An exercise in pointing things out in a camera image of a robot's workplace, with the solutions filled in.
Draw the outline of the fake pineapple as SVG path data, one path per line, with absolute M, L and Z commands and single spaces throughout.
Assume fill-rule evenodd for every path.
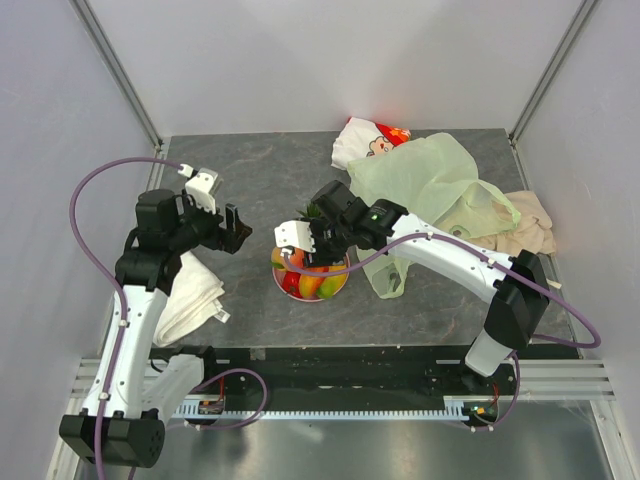
M 322 218 L 322 213 L 314 203 L 308 203 L 302 210 L 298 210 L 299 219 L 302 221 L 313 221 Z

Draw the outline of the fake red orange mango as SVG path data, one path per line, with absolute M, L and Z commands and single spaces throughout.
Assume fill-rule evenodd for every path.
M 304 299 L 313 299 L 316 295 L 317 290 L 323 282 L 323 277 L 302 274 L 299 281 L 299 290 L 301 297 Z

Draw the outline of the fake yellow pear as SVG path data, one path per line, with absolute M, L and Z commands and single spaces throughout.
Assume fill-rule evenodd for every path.
M 271 266 L 274 269 L 277 269 L 277 270 L 280 270 L 280 271 L 286 271 L 287 270 L 286 262 L 284 261 L 282 250 L 279 247 L 274 247 L 273 248 L 273 250 L 271 252 L 270 263 L 271 263 Z

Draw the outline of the fake red bell pepper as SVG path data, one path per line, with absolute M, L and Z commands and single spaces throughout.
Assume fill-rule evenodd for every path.
M 299 273 L 292 271 L 288 271 L 284 275 L 281 286 L 288 295 L 296 298 L 301 298 L 299 290 L 300 278 L 301 275 Z

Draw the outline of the green avocado print plastic bag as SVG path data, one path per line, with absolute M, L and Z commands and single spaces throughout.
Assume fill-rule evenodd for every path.
M 450 134 L 436 133 L 347 166 L 350 190 L 371 205 L 402 205 L 430 225 L 470 241 L 514 230 L 520 212 L 479 178 L 475 160 Z

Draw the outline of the fake peach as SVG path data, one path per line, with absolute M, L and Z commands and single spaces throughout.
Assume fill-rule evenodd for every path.
M 305 269 L 304 259 L 305 252 L 301 249 L 295 249 L 294 252 L 288 257 L 289 263 L 300 269 Z

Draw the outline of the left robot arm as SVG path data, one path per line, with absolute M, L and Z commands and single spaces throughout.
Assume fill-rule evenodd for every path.
M 59 426 L 60 437 L 95 466 L 99 478 L 109 465 L 154 466 L 167 424 L 185 397 L 218 385 L 211 347 L 178 348 L 146 385 L 153 336 L 182 255 L 197 246 L 234 254 L 252 233 L 235 205 L 206 211 L 187 192 L 144 192 L 135 215 L 136 226 L 115 265 L 113 317 L 95 380 L 79 413 L 64 415 Z

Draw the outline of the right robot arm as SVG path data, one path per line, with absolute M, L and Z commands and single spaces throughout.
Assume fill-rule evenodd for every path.
M 499 364 L 529 344 L 549 305 L 544 294 L 549 285 L 536 254 L 523 250 L 510 256 L 477 247 L 389 200 L 367 205 L 339 181 L 325 185 L 311 204 L 319 215 L 310 226 L 310 265 L 337 260 L 350 247 L 371 249 L 443 275 L 488 304 L 483 328 L 457 371 L 465 391 L 483 392 Z

